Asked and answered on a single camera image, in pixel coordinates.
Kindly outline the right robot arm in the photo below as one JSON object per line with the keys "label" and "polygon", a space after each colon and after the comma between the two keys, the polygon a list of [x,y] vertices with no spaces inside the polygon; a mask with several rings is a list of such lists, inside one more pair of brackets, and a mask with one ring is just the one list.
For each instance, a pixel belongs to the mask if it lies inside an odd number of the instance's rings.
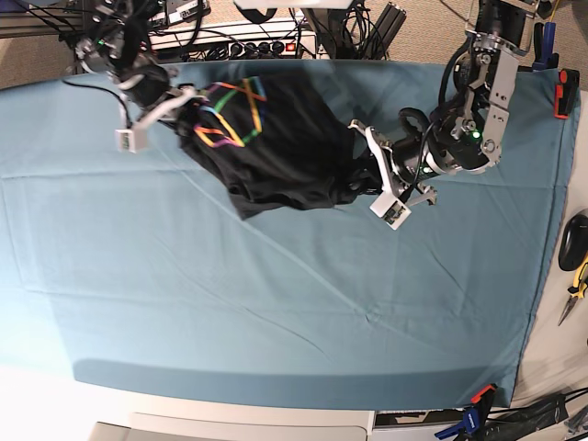
{"label": "right robot arm", "polygon": [[93,24],[74,46],[84,70],[105,73],[116,89],[64,83],[113,96],[124,131],[156,123],[176,130],[183,107],[195,99],[192,86],[172,85],[177,71],[161,65],[153,50],[153,19],[165,9],[165,1],[95,1]]}

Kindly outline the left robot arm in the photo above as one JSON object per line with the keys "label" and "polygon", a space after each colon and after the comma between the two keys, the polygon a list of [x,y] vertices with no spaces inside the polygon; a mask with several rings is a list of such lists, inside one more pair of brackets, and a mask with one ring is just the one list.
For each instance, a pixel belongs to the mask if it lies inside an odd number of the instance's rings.
{"label": "left robot arm", "polygon": [[480,174],[497,165],[515,90],[519,57],[528,53],[536,1],[478,1],[474,24],[447,63],[437,106],[430,113],[405,107],[403,139],[391,141],[354,120],[350,126],[374,143],[389,168],[391,193],[406,203],[413,191],[431,195],[425,181],[456,172]]}

